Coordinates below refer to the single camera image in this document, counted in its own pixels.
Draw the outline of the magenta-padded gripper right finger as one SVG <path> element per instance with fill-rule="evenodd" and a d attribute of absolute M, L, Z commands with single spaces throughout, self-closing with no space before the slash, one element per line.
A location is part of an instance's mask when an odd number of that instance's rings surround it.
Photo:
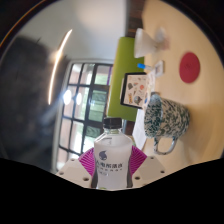
<path fill-rule="evenodd" d="M 166 169 L 154 156 L 145 155 L 136 146 L 132 147 L 129 159 L 128 186 L 140 188 L 148 185 L 166 174 Z"/>

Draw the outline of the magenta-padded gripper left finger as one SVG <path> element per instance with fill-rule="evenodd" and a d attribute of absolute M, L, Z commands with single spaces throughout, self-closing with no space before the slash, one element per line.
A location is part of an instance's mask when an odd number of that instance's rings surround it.
<path fill-rule="evenodd" d="M 56 175 L 81 187 L 95 188 L 97 175 L 95 174 L 94 149 L 89 149 L 78 159 L 69 159 Z"/>

